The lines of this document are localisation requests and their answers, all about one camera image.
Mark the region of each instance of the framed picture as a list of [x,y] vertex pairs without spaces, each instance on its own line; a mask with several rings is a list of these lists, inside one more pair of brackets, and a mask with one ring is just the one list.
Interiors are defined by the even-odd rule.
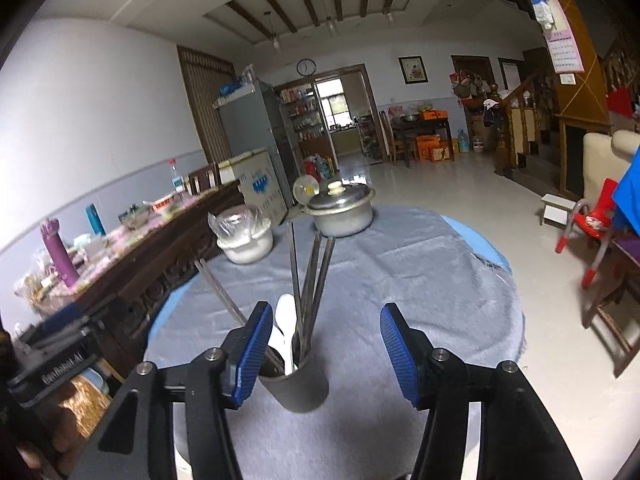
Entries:
[[412,83],[428,83],[427,71],[424,69],[422,56],[399,57],[398,61],[402,67],[402,76],[407,85]]

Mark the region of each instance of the beige floor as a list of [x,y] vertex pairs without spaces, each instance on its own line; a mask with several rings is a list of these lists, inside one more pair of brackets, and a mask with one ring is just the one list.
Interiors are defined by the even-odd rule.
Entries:
[[[580,323],[598,283],[580,288],[593,258],[579,235],[562,254],[560,231],[539,225],[540,197],[493,173],[491,158],[474,153],[451,162],[412,163],[407,169],[344,161],[342,176],[363,176],[376,189],[374,205],[418,206],[451,216],[484,235],[509,260],[526,316],[526,377],[560,429],[584,480],[607,480],[640,439],[640,358],[618,379],[612,357],[594,329]],[[463,478],[474,479],[473,460]]]

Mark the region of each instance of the wall clock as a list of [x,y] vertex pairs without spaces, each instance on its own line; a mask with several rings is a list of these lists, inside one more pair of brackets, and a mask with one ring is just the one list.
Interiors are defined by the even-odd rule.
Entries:
[[298,62],[298,66],[296,67],[298,69],[298,73],[301,76],[309,76],[309,75],[313,75],[316,73],[316,62],[311,60],[311,59],[301,59]]

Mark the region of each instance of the silver screw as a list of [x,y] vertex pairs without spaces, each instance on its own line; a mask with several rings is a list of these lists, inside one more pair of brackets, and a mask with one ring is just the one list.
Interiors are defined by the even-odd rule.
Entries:
[[510,373],[510,374],[513,374],[514,372],[518,371],[518,365],[516,363],[514,363],[513,361],[503,361],[500,366],[502,366],[502,369],[505,372]]
[[143,361],[138,366],[136,366],[136,372],[140,375],[147,375],[153,369],[154,364],[150,361]]
[[446,361],[450,357],[449,350],[444,348],[434,348],[433,352],[431,352],[431,357],[436,359],[436,361]]
[[204,358],[207,361],[216,361],[217,359],[221,359],[224,355],[222,349],[220,348],[209,348],[204,354]]

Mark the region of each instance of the gray tablecloth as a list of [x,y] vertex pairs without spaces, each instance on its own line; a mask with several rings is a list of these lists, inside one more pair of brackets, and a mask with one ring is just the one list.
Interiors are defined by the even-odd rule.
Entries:
[[[314,227],[306,217],[295,227],[302,281]],[[236,266],[221,255],[209,267],[247,315],[258,300],[275,306],[291,292],[283,226],[262,261]],[[379,316],[389,301],[434,346],[466,362],[495,367],[517,360],[523,348],[524,317],[507,272],[478,259],[433,212],[376,208],[366,231],[336,241],[329,268],[312,340],[329,380],[327,400],[314,412],[289,413],[257,381],[242,408],[227,412],[245,479],[391,480],[411,471],[427,413],[402,397],[386,355]],[[198,277],[146,358],[159,367],[186,363],[234,327]],[[478,427],[479,409],[472,406],[468,450]]]

